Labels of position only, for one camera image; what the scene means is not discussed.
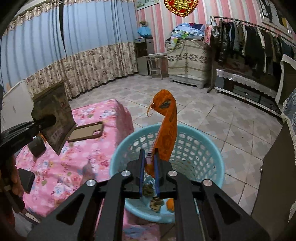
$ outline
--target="gold trim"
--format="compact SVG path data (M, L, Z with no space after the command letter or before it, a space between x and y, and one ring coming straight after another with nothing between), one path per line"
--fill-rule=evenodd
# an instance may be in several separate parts
M196 6L197 6L199 0L193 0L193 3L192 3L192 5L190 6L190 8L187 9L186 12L184 12L184 13L180 13L179 11L173 9L173 8L171 7L171 5L168 4L168 1L169 1L169 0L164 0L164 3L165 3L166 8L167 8L169 11L171 11L172 13L174 13L174 14L180 16L180 17L186 17L186 16L188 16L190 13L192 13L192 11L196 8Z

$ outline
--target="orange snack package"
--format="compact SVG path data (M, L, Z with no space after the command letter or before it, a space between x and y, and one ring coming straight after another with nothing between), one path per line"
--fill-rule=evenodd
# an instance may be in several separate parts
M174 149L177 137L177 104L168 90L161 90L154 96L153 103L148 108L147 116L150 108L165 117L152 148L146 156L147 165L145 170L147 174L155 177L153 165L155 149L158 148L159 158L165 161L169 161Z

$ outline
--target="turquoise laundry basket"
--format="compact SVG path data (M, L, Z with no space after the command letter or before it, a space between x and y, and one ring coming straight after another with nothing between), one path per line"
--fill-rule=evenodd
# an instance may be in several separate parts
M147 154L160 128L159 124L140 129L126 137L117 147L110 164L110 176L126 169L131 160L139 158L140 149ZM215 144L201 131L185 125L178 125L177 139L170 157L173 170L187 176L188 179L201 182L211 179L218 187L224 181L224 162ZM144 184L152 183L154 179L145 174ZM158 223L174 223L174 213L161 206L158 213L150 207L151 197L126 199L125 208L132 214Z

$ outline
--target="silver screw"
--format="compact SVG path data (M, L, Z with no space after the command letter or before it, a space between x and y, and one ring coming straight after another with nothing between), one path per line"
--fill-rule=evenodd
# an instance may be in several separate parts
M211 186L213 184L213 182L211 180L209 180L209 179L204 180L203 183L207 187L209 187L209 186Z
M86 182L86 185L89 186L89 187L92 187L96 184L96 180L94 179L90 179Z
M174 171L174 170L171 170L171 171L168 172L168 175L169 175L170 177L175 177L177 174L178 174L178 173L177 173L176 171Z
M130 174L131 174L131 172L128 171L128 170L124 170L124 171L121 172L121 175L124 176L124 177L128 177Z

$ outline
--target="framed picture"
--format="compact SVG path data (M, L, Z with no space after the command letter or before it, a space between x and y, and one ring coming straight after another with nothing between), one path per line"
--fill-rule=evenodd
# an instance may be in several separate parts
M281 11L270 0L257 0L262 18L262 25L269 25L292 37L292 29Z
M140 9L143 9L158 3L159 3L159 0L136 0L136 8L138 11Z

